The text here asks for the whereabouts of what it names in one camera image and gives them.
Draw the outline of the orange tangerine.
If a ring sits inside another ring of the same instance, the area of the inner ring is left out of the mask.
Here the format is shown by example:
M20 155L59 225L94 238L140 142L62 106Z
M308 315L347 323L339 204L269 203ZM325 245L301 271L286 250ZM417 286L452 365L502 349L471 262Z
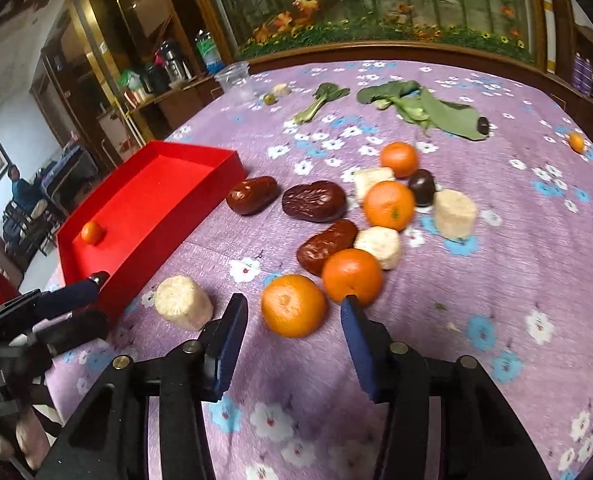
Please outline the orange tangerine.
M269 330L286 338L304 338L325 322L328 300L303 275L275 278L263 290L261 311Z
M389 167L397 179L407 179L420 168L417 150L405 142L387 144L380 152L382 167Z
M401 232L415 215L415 195L399 182L382 181L371 186L362 209L370 226Z
M342 304L346 296L355 296L366 308L380 296L384 272L369 252L348 248L327 260L321 278L325 294L335 304Z

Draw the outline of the dark red date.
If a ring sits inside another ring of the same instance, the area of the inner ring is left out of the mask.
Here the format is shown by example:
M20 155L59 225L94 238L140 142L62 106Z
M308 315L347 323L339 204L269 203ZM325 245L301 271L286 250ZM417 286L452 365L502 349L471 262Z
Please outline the dark red date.
M288 188L282 195L281 205L283 212L291 218L328 223L344 216L347 197L338 184L321 180Z

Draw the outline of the small kumquat in tray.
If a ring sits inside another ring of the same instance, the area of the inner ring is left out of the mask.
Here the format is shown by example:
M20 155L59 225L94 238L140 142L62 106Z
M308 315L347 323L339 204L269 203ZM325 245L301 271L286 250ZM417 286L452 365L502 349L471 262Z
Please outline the small kumquat in tray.
M96 220L90 220L85 223L80 231L82 241L90 246L97 246L106 235L106 230Z

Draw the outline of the seated person in background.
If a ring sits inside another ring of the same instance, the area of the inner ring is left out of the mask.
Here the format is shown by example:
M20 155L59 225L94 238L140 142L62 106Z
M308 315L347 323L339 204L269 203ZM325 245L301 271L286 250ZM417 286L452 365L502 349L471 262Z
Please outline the seated person in background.
M46 211L48 203L40 182L37 180L28 182L23 179L16 165L11 165L7 174L11 181L14 202L33 220L41 217Z

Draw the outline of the red tray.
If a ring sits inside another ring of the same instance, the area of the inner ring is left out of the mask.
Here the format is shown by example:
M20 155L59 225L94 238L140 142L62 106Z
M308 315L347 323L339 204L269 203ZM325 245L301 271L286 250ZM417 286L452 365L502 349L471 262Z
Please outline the red tray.
M57 232L66 284L106 271L96 306L116 324L157 270L248 173L237 152L151 141L123 162ZM97 246L80 231L96 220Z

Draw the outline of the dark purple grape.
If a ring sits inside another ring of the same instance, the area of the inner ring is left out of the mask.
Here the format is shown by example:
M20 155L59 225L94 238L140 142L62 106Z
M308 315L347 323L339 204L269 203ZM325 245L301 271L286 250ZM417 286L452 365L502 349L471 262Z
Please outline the dark purple grape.
M415 204L419 207L433 205L436 185L433 174L429 170L418 169L408 179L408 188L415 196Z

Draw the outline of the large green leafy vegetable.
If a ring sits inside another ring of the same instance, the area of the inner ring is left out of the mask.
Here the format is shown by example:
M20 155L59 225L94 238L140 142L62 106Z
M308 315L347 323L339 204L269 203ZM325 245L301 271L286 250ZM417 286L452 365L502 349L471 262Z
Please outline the large green leafy vegetable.
M391 81L362 88L357 93L357 101L378 110L395 107L405 122L417 125L424 134L435 128L470 141L489 138L489 135L482 136L476 129L477 120L483 115L474 107L435 98L433 92L415 80Z

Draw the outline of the small green olive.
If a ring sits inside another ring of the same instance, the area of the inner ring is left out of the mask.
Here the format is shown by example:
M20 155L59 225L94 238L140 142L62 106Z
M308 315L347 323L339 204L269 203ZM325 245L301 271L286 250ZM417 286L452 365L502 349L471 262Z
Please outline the small green olive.
M274 105L277 102L277 98L272 93L265 94L263 100L266 105Z

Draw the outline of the dark grape on leaf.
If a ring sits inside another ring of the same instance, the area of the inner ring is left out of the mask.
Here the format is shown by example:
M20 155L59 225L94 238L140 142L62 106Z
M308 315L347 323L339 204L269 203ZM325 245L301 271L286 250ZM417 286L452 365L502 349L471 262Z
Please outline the dark grape on leaf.
M482 136L488 136L490 132L490 125L488 119L484 116L479 116L479 119L477 120L476 129L477 131L479 131L479 133L482 134Z

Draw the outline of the small white garlic piece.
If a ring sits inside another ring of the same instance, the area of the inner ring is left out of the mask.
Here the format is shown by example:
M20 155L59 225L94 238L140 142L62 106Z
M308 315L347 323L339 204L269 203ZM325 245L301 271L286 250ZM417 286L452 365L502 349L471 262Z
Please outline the small white garlic piece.
M288 96L290 93L291 89L288 84L276 84L272 88L272 94L277 98L283 98L283 96Z

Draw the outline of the clear plastic cup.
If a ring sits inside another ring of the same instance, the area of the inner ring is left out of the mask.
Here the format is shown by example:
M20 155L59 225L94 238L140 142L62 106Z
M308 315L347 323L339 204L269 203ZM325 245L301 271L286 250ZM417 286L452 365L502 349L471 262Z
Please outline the clear plastic cup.
M224 95L243 104L255 98L250 66L246 61L232 63L217 72L214 79L222 88Z

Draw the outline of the steel thermos flask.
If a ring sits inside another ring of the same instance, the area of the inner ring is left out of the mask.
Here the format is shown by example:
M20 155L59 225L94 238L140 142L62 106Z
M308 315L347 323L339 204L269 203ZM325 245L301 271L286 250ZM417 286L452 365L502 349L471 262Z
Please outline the steel thermos flask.
M185 53L175 40L165 40L159 48L159 55L163 59L170 81L183 84L192 78Z

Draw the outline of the small kumquat far right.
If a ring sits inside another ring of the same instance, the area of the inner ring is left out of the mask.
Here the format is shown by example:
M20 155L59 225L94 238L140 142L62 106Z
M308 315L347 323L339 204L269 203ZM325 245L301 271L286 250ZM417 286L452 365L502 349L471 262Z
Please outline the small kumquat far right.
M572 132L567 138L569 147L577 154L584 154L585 152L585 141L584 138L578 132Z

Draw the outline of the flower display glass cabinet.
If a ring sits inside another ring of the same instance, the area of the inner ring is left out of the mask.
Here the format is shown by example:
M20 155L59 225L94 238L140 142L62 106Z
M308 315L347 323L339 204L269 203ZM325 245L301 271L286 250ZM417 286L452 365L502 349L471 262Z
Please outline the flower display glass cabinet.
M197 0L227 58L357 41L420 41L547 66L543 0Z

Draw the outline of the purple bottles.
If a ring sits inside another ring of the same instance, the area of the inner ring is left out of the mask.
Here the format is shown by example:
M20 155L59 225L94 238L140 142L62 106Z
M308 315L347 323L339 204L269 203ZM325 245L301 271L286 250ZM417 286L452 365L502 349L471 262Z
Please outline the purple bottles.
M590 96L593 84L593 68L587 58L575 54L572 70L572 86L584 96Z

